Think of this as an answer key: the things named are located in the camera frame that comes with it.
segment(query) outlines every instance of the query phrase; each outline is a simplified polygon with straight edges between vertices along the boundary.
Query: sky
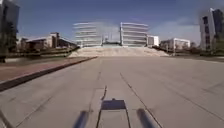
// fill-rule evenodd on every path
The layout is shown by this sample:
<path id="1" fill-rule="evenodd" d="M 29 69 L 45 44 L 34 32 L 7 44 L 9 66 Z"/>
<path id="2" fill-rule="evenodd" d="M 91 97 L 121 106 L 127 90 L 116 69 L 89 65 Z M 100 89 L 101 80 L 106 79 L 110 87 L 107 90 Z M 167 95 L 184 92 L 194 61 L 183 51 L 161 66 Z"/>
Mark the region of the sky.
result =
<path id="1" fill-rule="evenodd" d="M 198 13 L 224 7 L 224 0 L 14 0 L 20 6 L 20 37 L 42 37 L 50 32 L 74 40 L 74 23 L 104 22 L 118 37 L 120 22 L 149 25 L 161 40 L 173 37 L 200 42 Z"/>

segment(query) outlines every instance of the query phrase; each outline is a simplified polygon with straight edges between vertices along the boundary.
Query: ground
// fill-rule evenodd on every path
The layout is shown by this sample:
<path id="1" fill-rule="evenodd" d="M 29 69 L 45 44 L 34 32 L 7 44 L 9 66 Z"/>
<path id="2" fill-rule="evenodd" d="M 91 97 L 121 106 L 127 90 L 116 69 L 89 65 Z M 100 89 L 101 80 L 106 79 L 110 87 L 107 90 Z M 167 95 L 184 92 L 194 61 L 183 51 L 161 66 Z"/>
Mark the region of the ground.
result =
<path id="1" fill-rule="evenodd" d="M 168 57 L 99 57 L 0 93 L 18 128 L 95 128 L 104 100 L 124 100 L 132 128 L 142 108 L 155 127 L 223 128 L 224 63 Z M 124 110 L 102 111 L 99 128 L 128 128 Z"/>

